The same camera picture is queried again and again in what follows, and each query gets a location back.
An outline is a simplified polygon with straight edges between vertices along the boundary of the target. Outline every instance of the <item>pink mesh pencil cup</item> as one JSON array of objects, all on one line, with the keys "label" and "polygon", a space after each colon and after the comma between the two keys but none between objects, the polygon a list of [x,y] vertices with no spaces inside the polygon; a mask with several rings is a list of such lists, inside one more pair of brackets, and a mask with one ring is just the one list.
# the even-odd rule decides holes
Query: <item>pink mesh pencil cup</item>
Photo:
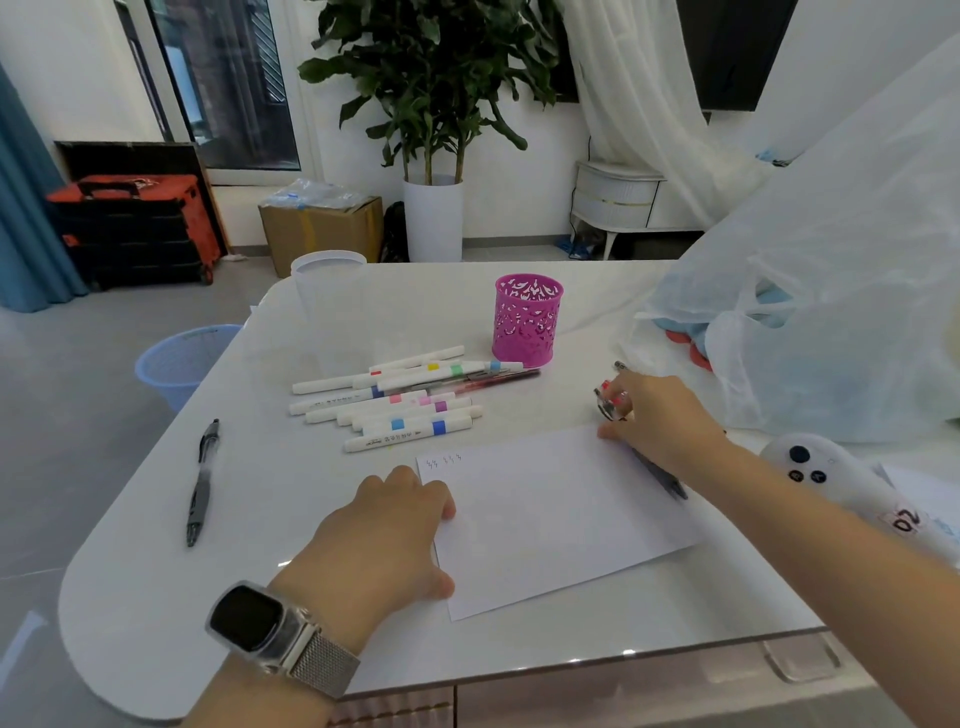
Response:
[{"label": "pink mesh pencil cup", "polygon": [[564,287],[548,276],[516,273],[496,282],[493,356],[522,361],[527,369],[553,358],[553,339]]}]

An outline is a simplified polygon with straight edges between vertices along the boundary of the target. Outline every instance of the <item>clear plastic cup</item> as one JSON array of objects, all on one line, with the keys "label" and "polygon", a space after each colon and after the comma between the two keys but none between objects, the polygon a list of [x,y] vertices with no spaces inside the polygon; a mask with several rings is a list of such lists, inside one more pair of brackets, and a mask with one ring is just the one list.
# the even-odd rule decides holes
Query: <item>clear plastic cup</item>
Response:
[{"label": "clear plastic cup", "polygon": [[294,260],[317,378],[366,372],[374,361],[371,316],[364,289],[367,259],[353,251],[319,251]]}]

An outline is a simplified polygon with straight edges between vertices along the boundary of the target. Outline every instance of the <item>left hand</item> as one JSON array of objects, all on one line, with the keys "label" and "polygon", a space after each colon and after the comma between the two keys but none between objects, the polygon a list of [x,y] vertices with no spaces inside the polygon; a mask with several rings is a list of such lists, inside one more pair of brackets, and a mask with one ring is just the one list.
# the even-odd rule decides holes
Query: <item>left hand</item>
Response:
[{"label": "left hand", "polygon": [[430,558],[441,519],[456,514],[446,485],[420,485],[407,466],[371,475],[271,589],[313,613],[331,639],[359,655],[380,622],[420,599],[447,599],[453,579]]}]

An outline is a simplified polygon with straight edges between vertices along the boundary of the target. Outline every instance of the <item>white game controller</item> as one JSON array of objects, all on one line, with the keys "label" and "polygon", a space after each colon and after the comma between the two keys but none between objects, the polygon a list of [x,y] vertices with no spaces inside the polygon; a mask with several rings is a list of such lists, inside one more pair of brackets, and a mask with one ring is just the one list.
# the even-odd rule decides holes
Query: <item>white game controller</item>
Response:
[{"label": "white game controller", "polygon": [[791,480],[815,490],[880,530],[900,536],[952,567],[960,565],[960,544],[941,530],[875,470],[834,442],[819,435],[782,435],[760,457]]}]

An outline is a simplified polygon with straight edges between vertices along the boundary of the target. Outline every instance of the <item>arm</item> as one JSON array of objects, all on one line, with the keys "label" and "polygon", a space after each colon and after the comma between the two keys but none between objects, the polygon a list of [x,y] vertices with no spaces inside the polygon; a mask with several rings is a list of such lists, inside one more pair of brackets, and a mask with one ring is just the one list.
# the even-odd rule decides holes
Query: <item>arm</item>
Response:
[{"label": "arm", "polygon": [[676,377],[621,374],[602,425],[706,498],[920,727],[956,725],[960,578],[731,443]]},{"label": "arm", "polygon": [[[359,655],[386,617],[423,598],[445,599],[453,581],[433,565],[441,519],[456,513],[441,482],[420,485],[405,466],[369,477],[330,514],[270,585],[317,616],[334,642]],[[184,728],[324,728],[334,703],[297,681],[229,656]]]}]

